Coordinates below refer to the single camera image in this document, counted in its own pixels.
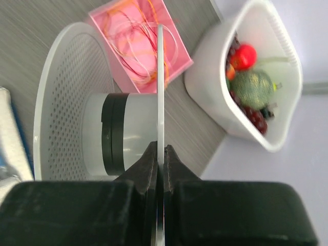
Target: white bin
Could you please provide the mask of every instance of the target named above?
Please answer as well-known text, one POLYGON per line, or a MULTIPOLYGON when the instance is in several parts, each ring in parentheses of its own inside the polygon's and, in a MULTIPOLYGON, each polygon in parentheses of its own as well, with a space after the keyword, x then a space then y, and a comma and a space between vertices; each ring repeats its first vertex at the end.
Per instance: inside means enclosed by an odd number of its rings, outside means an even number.
POLYGON ((252 139, 265 149, 281 149, 302 91, 302 68, 295 48, 273 4, 248 1, 233 18, 214 26, 204 36, 193 56, 194 65, 185 74, 189 95, 229 134, 252 139), (276 103, 275 118, 268 120, 265 136, 252 125, 229 95, 225 64, 235 33, 239 41, 251 44, 258 59, 287 57, 286 62, 267 63, 265 70, 282 88, 270 103, 276 103))

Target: wooden table surface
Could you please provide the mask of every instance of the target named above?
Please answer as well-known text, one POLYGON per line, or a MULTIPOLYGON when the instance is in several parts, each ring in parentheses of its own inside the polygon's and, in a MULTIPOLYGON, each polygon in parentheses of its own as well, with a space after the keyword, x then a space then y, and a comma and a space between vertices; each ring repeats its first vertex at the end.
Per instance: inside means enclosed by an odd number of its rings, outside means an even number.
MULTIPOLYGON (((60 31, 107 0, 0 0, 0 86, 10 90, 32 153, 33 120, 40 75, 60 31)), ((165 0, 190 54, 219 18, 210 0, 165 0)), ((165 95, 166 144, 197 175, 225 133, 188 96, 183 76, 165 95)))

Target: black band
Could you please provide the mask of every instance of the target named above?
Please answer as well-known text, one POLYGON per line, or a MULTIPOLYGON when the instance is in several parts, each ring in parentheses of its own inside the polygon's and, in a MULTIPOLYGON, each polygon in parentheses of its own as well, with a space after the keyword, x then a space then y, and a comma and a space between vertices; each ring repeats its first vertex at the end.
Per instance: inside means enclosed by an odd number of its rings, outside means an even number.
POLYGON ((125 171, 123 158, 124 114, 129 94, 108 94, 102 106, 102 159, 108 175, 125 171))

